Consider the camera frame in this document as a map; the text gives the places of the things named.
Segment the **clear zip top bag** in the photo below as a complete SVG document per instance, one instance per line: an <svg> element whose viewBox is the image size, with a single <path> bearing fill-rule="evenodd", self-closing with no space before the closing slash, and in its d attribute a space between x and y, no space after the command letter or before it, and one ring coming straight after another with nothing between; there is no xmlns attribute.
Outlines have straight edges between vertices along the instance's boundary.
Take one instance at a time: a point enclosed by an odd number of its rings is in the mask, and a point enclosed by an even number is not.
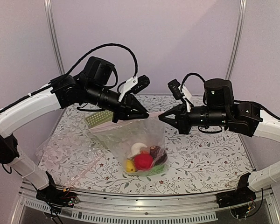
<svg viewBox="0 0 280 224"><path fill-rule="evenodd" d="M114 155L128 175L151 176L168 169L165 149L165 123L153 112L147 119L111 121L90 129L106 149Z"/></svg>

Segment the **white toy garlic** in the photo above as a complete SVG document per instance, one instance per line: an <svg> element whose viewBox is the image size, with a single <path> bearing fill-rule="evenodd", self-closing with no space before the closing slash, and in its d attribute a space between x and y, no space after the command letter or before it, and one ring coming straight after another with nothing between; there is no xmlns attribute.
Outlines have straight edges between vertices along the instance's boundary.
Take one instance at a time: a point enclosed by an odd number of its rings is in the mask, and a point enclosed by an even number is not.
<svg viewBox="0 0 280 224"><path fill-rule="evenodd" d="M131 156L138 155L142 148L147 148L147 145L145 145L144 143L141 143L141 142L134 143L131 146Z"/></svg>

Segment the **dark red toy fruit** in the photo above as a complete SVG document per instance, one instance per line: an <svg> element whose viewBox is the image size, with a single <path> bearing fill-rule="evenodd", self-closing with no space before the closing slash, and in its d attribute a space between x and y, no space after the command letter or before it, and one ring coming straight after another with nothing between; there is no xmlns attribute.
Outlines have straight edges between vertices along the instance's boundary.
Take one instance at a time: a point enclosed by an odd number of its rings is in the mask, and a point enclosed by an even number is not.
<svg viewBox="0 0 280 224"><path fill-rule="evenodd" d="M149 148L150 155L152 156L154 160L154 165L161 165L165 163L168 159L166 151L161 148L160 146L151 146Z"/></svg>

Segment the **red toy apple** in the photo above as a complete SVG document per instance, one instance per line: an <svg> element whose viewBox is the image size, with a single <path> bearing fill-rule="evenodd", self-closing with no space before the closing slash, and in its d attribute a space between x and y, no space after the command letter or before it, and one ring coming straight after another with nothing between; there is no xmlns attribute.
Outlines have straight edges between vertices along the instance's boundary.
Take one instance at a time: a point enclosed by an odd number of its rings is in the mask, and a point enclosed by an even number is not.
<svg viewBox="0 0 280 224"><path fill-rule="evenodd" d="M139 154L134 158L137 170L149 170L153 166L153 157L150 154Z"/></svg>

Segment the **green toy bitter gourd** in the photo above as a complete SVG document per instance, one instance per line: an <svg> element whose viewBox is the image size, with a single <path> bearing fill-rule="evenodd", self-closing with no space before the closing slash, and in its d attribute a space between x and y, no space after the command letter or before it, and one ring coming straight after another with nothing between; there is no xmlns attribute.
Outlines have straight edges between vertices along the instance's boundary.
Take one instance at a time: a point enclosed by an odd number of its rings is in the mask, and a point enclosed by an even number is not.
<svg viewBox="0 0 280 224"><path fill-rule="evenodd" d="M162 173L167 168L166 164L160 164L152 167L150 170L144 172L144 176L156 175Z"/></svg>

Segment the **yellow toy mango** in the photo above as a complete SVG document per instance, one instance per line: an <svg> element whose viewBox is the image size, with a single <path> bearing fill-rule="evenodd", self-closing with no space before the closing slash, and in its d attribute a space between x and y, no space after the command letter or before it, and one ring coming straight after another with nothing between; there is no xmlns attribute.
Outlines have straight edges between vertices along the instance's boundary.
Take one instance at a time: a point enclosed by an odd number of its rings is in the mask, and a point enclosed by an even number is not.
<svg viewBox="0 0 280 224"><path fill-rule="evenodd" d="M136 172L136 166L132 160L127 159L126 160L126 172L128 173L134 173Z"/></svg>

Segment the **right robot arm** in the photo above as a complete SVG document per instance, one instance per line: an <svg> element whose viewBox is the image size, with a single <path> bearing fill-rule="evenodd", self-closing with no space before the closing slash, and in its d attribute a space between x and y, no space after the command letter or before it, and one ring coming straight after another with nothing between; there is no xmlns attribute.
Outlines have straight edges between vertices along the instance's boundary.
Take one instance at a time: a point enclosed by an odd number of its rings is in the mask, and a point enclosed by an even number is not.
<svg viewBox="0 0 280 224"><path fill-rule="evenodd" d="M231 81L214 78L204 81L203 106L192 106L190 93L177 80L168 83L176 100L182 103L159 115L159 120L189 134L196 126L204 133L218 126L248 137L260 137L280 143L280 117L259 103L235 100Z"/></svg>

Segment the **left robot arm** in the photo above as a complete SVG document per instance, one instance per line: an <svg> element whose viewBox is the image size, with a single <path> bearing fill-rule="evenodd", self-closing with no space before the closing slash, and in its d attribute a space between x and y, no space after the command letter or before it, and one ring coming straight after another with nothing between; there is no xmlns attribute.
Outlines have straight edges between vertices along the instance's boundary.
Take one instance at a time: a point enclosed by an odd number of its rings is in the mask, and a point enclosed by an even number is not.
<svg viewBox="0 0 280 224"><path fill-rule="evenodd" d="M107 85L111 74L116 74L114 64L92 56L79 74L54 78L19 102L1 109L0 164L8 165L29 180L49 202L57 202L60 192L52 178L20 151L13 133L44 114L75 103L89 103L111 111L113 122L148 118L148 111L135 94L149 85L149 78L133 76L125 81L120 92L115 92Z"/></svg>

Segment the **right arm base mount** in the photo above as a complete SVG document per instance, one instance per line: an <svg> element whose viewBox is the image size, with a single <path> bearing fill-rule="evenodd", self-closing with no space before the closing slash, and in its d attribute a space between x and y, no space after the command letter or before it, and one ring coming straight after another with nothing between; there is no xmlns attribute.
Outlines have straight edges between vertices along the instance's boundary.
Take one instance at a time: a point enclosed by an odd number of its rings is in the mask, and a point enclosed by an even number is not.
<svg viewBox="0 0 280 224"><path fill-rule="evenodd" d="M248 188L248 178L251 173L242 175L238 181L236 189L216 194L216 203L219 208L236 206L245 203L243 207L237 207L230 210L236 219L244 219L253 216L259 208L252 214L255 209L256 193Z"/></svg>

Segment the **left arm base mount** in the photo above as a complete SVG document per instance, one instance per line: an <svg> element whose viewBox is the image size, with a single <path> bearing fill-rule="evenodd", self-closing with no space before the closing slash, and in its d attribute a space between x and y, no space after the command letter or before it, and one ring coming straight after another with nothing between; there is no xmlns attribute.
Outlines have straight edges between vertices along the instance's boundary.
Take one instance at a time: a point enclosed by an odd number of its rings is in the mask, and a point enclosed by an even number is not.
<svg viewBox="0 0 280 224"><path fill-rule="evenodd" d="M58 207L73 207L74 204L79 202L77 194L71 192L69 189L65 191L57 189L53 177L46 171L49 179L49 185L42 189L37 190L36 198L44 202L48 202Z"/></svg>

